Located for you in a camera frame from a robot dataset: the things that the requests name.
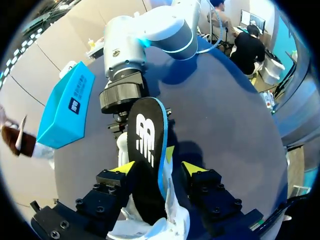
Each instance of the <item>black insole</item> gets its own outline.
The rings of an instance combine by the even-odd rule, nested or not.
[[[127,146],[129,161],[135,161],[137,186],[132,192],[142,219],[153,225],[166,218],[165,200],[158,186],[158,170],[164,142],[164,113],[152,97],[136,101],[129,113]]]

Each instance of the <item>black shirt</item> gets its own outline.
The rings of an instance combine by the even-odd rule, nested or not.
[[[234,40],[236,52],[230,59],[240,68],[240,70],[250,75],[255,70],[255,61],[263,62],[265,60],[265,46],[258,39],[246,32],[242,32]]]

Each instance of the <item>computer monitor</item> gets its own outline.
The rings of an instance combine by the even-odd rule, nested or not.
[[[248,26],[248,25],[252,24],[252,21],[255,22],[255,25],[260,30],[260,34],[263,35],[265,32],[266,20],[254,15],[248,11],[241,10],[240,23]]]

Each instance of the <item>shoe insole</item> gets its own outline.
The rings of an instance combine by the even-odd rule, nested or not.
[[[133,200],[142,219],[153,225],[166,217],[163,166],[166,158],[168,118],[163,104],[153,97],[136,101],[128,116],[129,161],[138,167]]]

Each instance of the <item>logo on box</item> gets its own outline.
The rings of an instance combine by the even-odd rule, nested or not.
[[[80,110],[80,102],[75,100],[73,97],[71,97],[69,102],[69,109],[74,112],[75,114],[79,114]]]

